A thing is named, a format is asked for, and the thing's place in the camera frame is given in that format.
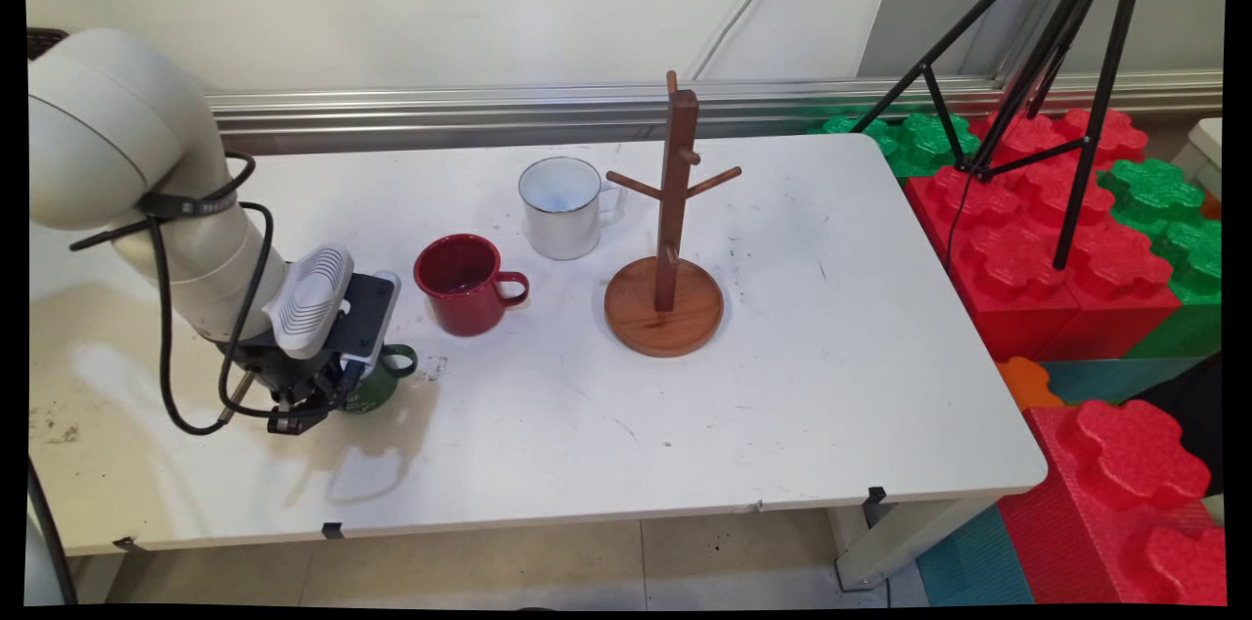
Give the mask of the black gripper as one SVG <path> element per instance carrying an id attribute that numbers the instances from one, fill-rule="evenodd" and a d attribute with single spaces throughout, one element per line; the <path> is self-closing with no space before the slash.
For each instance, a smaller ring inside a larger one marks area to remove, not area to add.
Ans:
<path id="1" fill-rule="evenodd" d="M 245 415 L 268 417 L 265 431 L 270 435 L 299 436 L 344 408 L 358 387 L 364 364 L 344 361 L 338 351 L 319 351 L 309 359 L 295 359 L 283 352 L 269 332 L 242 339 L 238 344 L 218 342 L 224 361 L 254 376 L 268 390 L 270 410 L 247 408 L 242 396 L 232 396 L 232 407 L 223 417 Z"/>

